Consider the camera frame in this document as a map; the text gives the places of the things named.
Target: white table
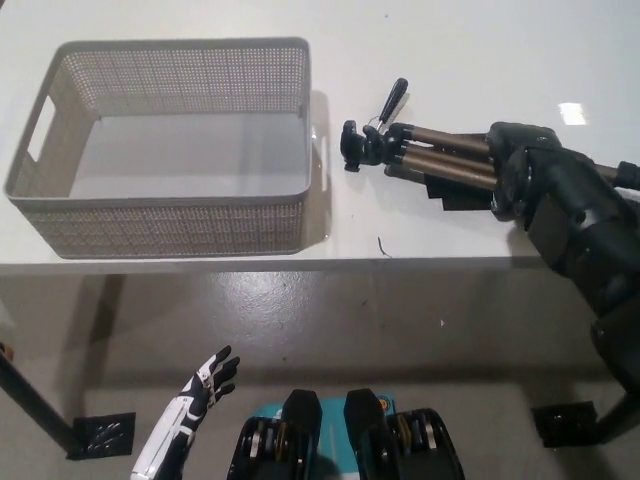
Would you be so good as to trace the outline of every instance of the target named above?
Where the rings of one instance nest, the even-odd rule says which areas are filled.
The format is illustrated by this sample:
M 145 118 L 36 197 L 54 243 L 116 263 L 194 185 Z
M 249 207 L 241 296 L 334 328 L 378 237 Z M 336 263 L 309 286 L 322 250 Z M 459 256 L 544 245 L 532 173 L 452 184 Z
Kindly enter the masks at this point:
M 0 274 L 135 273 L 489 266 L 532 263 L 511 223 L 489 212 L 444 212 L 424 186 L 343 170 L 342 124 L 379 113 L 399 76 L 411 98 L 398 121 L 482 132 L 497 120 L 554 128 L 599 163 L 635 161 L 640 147 L 640 47 L 633 0 L 9 0 L 0 12 L 0 178 L 49 62 L 89 39 L 300 36 L 311 46 L 314 123 L 325 137 L 326 237 L 291 256 L 193 260 L 59 258 L 0 195 Z M 586 125 L 566 125 L 561 104 Z M 314 222 L 325 222 L 316 218 Z M 383 255 L 378 245 L 380 237 Z

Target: basket handle hole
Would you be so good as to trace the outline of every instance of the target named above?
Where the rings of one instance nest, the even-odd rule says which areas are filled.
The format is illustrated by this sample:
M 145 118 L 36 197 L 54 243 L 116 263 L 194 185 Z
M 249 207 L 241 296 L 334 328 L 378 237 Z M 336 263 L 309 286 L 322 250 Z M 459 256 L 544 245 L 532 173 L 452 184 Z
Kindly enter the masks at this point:
M 40 111 L 36 127 L 33 129 L 33 134 L 29 141 L 29 147 L 27 148 L 29 155 L 31 155 L 34 162 L 37 162 L 40 159 L 42 147 L 47 139 L 49 130 L 51 130 L 51 124 L 53 123 L 55 114 L 56 107 L 53 104 L 51 97 L 47 96 L 44 101 L 44 105 L 42 106 L 42 110 Z

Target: white robotic hand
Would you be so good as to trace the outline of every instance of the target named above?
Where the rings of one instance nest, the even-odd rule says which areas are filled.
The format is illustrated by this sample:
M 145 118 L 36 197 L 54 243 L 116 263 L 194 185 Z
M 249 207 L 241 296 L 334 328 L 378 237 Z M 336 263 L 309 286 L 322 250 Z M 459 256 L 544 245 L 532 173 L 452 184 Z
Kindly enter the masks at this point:
M 187 382 L 156 424 L 138 457 L 131 480 L 179 480 L 195 432 L 207 411 L 235 385 L 226 383 L 238 371 L 240 359 L 227 346 L 211 357 Z

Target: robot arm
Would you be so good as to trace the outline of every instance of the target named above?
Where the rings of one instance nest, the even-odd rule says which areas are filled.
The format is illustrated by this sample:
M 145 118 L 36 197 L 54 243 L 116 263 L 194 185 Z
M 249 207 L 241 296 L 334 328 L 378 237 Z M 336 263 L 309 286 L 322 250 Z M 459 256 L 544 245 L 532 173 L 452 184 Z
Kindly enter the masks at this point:
M 235 385 L 226 383 L 237 373 L 238 357 L 227 346 L 207 360 L 174 397 L 138 457 L 131 480 L 177 480 L 189 456 L 195 433 L 207 411 Z

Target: concrete floor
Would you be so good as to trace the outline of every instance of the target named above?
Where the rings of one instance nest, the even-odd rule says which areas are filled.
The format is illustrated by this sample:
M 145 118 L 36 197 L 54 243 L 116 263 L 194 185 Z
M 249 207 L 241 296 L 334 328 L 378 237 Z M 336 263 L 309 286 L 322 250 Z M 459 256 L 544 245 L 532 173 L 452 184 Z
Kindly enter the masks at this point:
M 238 388 L 202 425 L 185 480 L 223 479 L 239 430 L 296 387 L 371 386 L 433 407 L 469 479 L 638 478 L 640 431 L 542 448 L 529 409 L 620 394 L 591 315 L 544 271 L 0 278 L 16 364 L 67 418 L 136 411 L 134 456 L 73 463 L 0 393 L 0 478 L 128 478 L 169 399 L 231 344 Z

